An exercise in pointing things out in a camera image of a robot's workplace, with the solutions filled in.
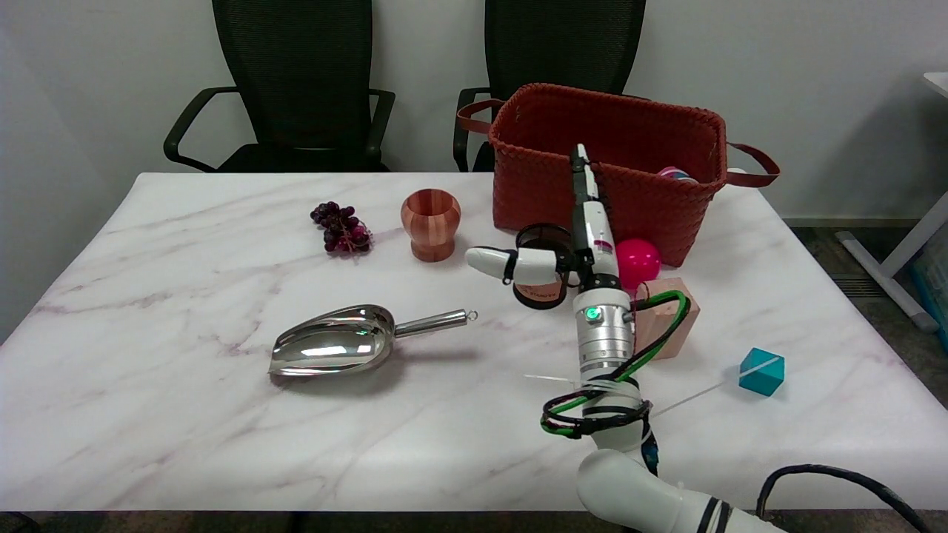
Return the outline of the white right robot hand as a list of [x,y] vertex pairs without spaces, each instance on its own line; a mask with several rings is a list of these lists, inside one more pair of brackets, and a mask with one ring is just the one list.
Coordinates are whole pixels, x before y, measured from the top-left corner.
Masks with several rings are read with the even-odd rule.
[[618,261],[612,227],[601,201],[595,171],[585,145],[579,143],[570,155],[573,174],[573,251],[559,258],[552,250],[494,249],[470,247],[465,260],[472,269],[504,284],[544,286],[578,274],[579,292],[595,304],[630,306],[629,294],[619,282]]

